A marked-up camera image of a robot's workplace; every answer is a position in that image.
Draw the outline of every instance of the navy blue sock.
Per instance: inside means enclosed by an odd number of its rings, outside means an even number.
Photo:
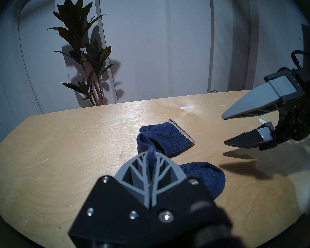
[[[151,145],[155,151],[172,157],[186,150],[194,140],[170,119],[163,124],[141,127],[137,143],[138,153],[148,151]]]
[[[203,179],[213,199],[216,199],[224,190],[225,175],[223,170],[208,163],[194,162],[180,165],[186,176],[197,176]]]
[[[163,124],[141,127],[137,137],[138,153],[150,149],[167,157],[173,157],[185,151],[192,143],[194,140],[172,119]],[[223,191],[225,175],[220,168],[207,162],[187,163],[180,167],[186,176],[201,177],[213,199],[216,199]]]

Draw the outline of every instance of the robotic arm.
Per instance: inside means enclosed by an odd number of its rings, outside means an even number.
[[[266,150],[289,139],[300,141],[310,134],[310,75],[300,66],[293,51],[291,57],[297,69],[280,68],[267,75],[265,84],[251,90],[223,115],[224,120],[263,115],[279,111],[278,125],[264,123],[255,130],[245,132],[224,143],[237,148]]]
[[[225,141],[238,148],[265,150],[310,134],[310,75],[300,66],[265,77],[231,106],[224,120],[279,111],[271,122]],[[69,236],[79,247],[243,247],[232,224],[202,179],[186,177],[171,159],[154,150],[123,164],[114,177],[102,176],[77,215]]]

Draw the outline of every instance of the potted plant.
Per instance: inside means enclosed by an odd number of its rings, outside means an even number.
[[[69,54],[62,51],[55,51],[62,53],[68,57],[73,58],[78,64],[80,64],[84,70],[87,82],[78,81],[78,85],[73,83],[62,83],[64,86],[73,89],[79,93],[84,94],[86,97],[83,100],[89,99],[93,106],[98,105],[97,98],[93,92],[93,86],[95,87],[96,93],[100,100],[100,104],[103,105],[103,90],[101,87],[101,76],[102,74],[110,68],[113,64],[108,66],[105,65],[105,60],[109,57],[111,53],[111,46],[106,47],[99,51],[98,41],[93,40],[91,43],[87,42],[83,44],[82,40],[88,29],[102,16],[94,16],[86,24],[85,19],[90,12],[93,2],[85,5],[83,7],[84,1],[78,0],[76,4],[73,4],[71,0],[65,0],[64,5],[57,5],[58,12],[53,11],[53,14],[61,20],[65,27],[52,27],[48,29],[57,30],[59,35],[65,39],[73,48],[69,51]],[[81,51],[81,48],[86,48],[86,53]]]

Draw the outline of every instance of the wood grain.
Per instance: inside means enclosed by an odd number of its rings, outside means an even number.
[[[247,247],[273,238],[310,207],[310,137],[274,149],[234,149],[224,140],[278,113],[223,121],[247,91],[137,101],[36,115],[0,144],[0,215],[45,247],[74,247],[67,232],[96,180],[137,154],[144,125],[172,118],[195,145],[173,158],[207,161],[225,172],[215,200]],[[184,106],[194,108],[180,109]]]

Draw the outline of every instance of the bolt head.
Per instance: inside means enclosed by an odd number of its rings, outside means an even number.
[[[199,182],[196,179],[190,179],[188,182],[192,185],[198,185],[199,184]]]
[[[94,209],[92,207],[88,208],[87,209],[87,215],[88,216],[92,216],[93,215],[93,212],[94,212]]]
[[[158,215],[158,218],[159,218],[160,222],[162,222],[162,223],[170,223],[174,219],[173,214],[170,211],[160,212],[160,214]]]
[[[137,217],[139,217],[139,215],[137,214],[136,211],[131,211],[130,214],[129,214],[129,218],[134,220],[136,219]]]
[[[105,176],[105,177],[102,179],[102,182],[103,182],[103,183],[107,183],[108,180],[109,180],[109,178],[108,178],[107,176]]]

